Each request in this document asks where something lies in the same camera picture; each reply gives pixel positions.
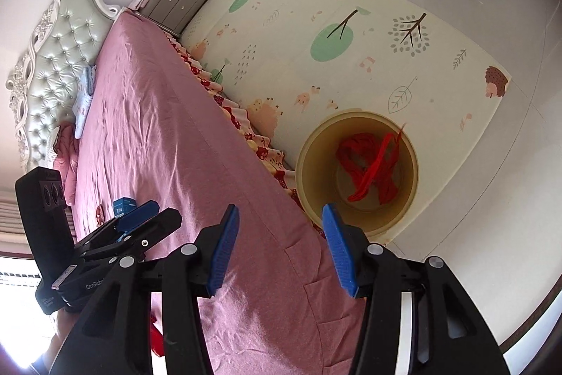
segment headboard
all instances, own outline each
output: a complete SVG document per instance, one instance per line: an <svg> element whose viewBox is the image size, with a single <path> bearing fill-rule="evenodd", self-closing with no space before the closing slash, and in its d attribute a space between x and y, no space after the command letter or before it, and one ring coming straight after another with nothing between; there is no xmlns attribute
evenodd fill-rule
<svg viewBox="0 0 562 375"><path fill-rule="evenodd" d="M74 122L78 79L85 65L95 63L120 12L103 0L54 0L43 13L6 82L25 171L43 164L51 131Z"/></svg>

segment yellow plastic bin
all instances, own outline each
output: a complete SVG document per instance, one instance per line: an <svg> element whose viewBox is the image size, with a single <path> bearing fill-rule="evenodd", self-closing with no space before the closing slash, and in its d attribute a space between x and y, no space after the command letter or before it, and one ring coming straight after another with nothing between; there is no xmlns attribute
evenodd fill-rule
<svg viewBox="0 0 562 375"><path fill-rule="evenodd" d="M418 186L416 154L404 132L392 175L398 195L385 205L379 203L375 187L364 199L349 202L347 198L355 193L355 187L335 156L340 142L355 134L368 132L382 139L389 132L399 131L391 120L360 109L340 112L316 128L299 154L296 170L299 198L314 223L322 227L322 208L331 202L337 205L346 224L360 227L368 237L383 233L401 220Z"/></svg>

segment pink bedsheet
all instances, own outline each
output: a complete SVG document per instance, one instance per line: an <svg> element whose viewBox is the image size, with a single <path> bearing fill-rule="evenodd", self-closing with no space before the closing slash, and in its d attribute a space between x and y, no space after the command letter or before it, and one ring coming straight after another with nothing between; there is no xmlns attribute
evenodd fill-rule
<svg viewBox="0 0 562 375"><path fill-rule="evenodd" d="M124 13L98 57L80 141L74 224L132 196L177 208L182 227L149 252L166 256L217 224L229 203L241 228L224 287L200 299L217 375L347 374L363 301L339 287L326 242L257 160L152 23ZM153 297L159 318L159 296Z"/></svg>

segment gray nightstand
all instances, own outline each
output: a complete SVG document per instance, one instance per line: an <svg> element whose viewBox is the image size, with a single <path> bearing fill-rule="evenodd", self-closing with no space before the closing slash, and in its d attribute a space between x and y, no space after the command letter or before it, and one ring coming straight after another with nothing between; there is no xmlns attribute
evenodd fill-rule
<svg viewBox="0 0 562 375"><path fill-rule="evenodd" d="M185 26L207 0L148 0L138 13L179 37Z"/></svg>

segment blue box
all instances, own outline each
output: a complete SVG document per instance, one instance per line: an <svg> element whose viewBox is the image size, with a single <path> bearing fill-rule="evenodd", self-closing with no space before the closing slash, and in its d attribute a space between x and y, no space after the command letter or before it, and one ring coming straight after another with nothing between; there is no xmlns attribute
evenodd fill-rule
<svg viewBox="0 0 562 375"><path fill-rule="evenodd" d="M116 218L126 215L137 208L137 201L130 197L122 197L113 202L113 214Z"/></svg>

